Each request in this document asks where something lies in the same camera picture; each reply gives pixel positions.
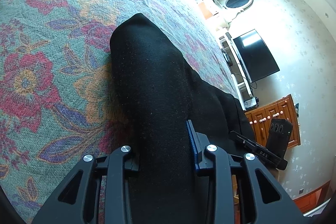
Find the wooden cabinet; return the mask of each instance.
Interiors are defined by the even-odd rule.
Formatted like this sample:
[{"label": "wooden cabinet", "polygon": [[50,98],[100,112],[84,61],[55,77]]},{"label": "wooden cabinet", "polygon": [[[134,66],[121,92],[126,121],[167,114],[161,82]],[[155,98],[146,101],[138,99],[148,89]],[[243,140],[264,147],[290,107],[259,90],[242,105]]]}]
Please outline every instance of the wooden cabinet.
[{"label": "wooden cabinet", "polygon": [[299,125],[296,118],[292,96],[288,96],[245,113],[254,131],[256,142],[265,146],[272,118],[287,119],[293,125],[288,148],[300,145]]}]

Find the television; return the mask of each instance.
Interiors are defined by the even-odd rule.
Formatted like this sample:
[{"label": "television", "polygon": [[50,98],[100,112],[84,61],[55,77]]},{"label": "television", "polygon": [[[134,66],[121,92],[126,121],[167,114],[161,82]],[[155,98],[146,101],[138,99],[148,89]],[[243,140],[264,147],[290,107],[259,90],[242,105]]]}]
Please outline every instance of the television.
[{"label": "television", "polygon": [[236,54],[250,83],[280,71],[273,55],[256,30],[233,39]]}]

